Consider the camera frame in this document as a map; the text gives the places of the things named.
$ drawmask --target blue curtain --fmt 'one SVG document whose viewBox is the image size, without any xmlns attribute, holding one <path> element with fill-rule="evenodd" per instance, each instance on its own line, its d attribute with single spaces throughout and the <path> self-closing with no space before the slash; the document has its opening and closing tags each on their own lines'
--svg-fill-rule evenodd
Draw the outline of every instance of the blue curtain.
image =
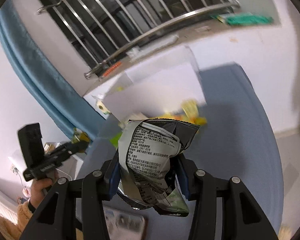
<svg viewBox="0 0 300 240">
<path fill-rule="evenodd" d="M 32 40 L 12 0 L 0 9 L 0 41 L 13 70 L 56 125 L 71 138 L 73 128 L 93 140 L 105 121 L 60 75 Z"/>
</svg>

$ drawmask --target white bedding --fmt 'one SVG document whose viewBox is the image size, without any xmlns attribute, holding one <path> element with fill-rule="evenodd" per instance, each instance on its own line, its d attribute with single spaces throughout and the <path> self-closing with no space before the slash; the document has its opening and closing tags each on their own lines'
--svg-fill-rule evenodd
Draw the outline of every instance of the white bedding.
<svg viewBox="0 0 300 240">
<path fill-rule="evenodd" d="M 12 223 L 16 224 L 18 204 L 12 199 L 8 198 L 0 191 L 0 216 L 9 219 Z"/>
</svg>

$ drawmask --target hand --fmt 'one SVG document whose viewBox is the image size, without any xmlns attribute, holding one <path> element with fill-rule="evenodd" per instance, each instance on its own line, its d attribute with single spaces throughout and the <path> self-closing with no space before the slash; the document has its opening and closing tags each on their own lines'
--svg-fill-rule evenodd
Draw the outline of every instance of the hand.
<svg viewBox="0 0 300 240">
<path fill-rule="evenodd" d="M 52 179 L 40 179 L 36 180 L 34 179 L 32 181 L 31 185 L 31 198 L 30 198 L 30 203 L 34 208 L 38 208 L 39 204 L 41 201 L 44 199 L 44 194 L 42 190 L 46 187 L 52 186 L 53 182 Z"/>
</svg>

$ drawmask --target floor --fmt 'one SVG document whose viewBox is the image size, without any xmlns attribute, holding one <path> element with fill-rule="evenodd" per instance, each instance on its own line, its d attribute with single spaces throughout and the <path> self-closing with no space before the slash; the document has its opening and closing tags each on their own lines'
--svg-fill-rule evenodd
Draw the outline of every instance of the floor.
<svg viewBox="0 0 300 240">
<path fill-rule="evenodd" d="M 300 227 L 300 133 L 280 137 L 277 144 L 284 181 L 282 224 L 293 235 Z"/>
</svg>

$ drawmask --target table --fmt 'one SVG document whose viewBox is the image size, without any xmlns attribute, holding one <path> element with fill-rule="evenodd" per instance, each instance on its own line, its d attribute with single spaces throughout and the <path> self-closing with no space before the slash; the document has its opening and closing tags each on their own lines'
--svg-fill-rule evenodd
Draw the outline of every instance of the table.
<svg viewBox="0 0 300 240">
<path fill-rule="evenodd" d="M 199 129 L 185 157 L 195 161 L 214 177 L 229 179 L 238 176 L 253 194 L 267 215 L 276 233 L 279 232 L 283 209 L 283 175 L 277 144 L 266 113 L 252 85 L 237 64 L 228 64 L 200 72 L 207 104 L 199 109 L 208 124 Z M 77 178 L 101 168 L 112 159 L 115 148 L 109 138 L 120 128 L 110 116 L 98 138 L 88 150 Z M 221 212 L 217 201 L 216 239 L 220 238 Z M 185 218 L 160 216 L 153 208 L 137 211 L 118 195 L 104 205 L 138 213 L 148 220 L 146 240 L 188 239 L 195 202 L 187 202 L 190 213 Z M 77 216 L 81 215 L 80 200 Z"/>
</svg>

